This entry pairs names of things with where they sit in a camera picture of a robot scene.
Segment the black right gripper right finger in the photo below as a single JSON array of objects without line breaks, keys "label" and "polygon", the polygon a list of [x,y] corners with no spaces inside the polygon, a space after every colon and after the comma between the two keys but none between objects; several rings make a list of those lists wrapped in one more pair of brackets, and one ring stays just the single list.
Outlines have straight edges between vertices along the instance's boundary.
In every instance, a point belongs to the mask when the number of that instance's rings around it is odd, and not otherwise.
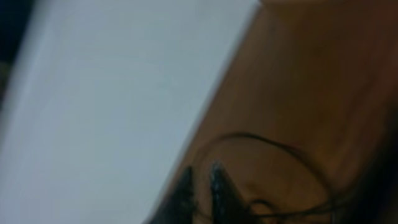
[{"label": "black right gripper right finger", "polygon": [[255,224],[255,218],[220,162],[211,167],[210,189],[214,224]]}]

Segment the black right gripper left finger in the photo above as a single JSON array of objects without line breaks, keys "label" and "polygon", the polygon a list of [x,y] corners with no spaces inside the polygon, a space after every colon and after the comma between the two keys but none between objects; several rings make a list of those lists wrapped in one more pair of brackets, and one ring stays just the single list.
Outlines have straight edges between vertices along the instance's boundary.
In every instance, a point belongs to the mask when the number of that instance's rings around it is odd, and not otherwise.
[{"label": "black right gripper left finger", "polygon": [[192,224],[194,208],[193,169],[188,166],[148,224]]}]

